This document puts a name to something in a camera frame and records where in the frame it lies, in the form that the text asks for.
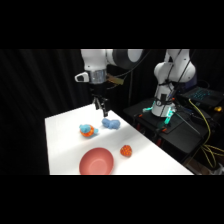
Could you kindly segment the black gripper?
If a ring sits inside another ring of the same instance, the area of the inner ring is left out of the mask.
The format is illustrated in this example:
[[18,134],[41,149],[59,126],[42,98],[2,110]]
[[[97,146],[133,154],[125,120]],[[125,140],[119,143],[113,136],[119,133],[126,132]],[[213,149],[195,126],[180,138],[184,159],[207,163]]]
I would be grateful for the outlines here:
[[94,96],[93,103],[95,104],[96,110],[102,109],[103,116],[108,116],[109,111],[109,100],[106,99],[107,86],[105,83],[101,84],[91,84],[90,85],[91,94]]

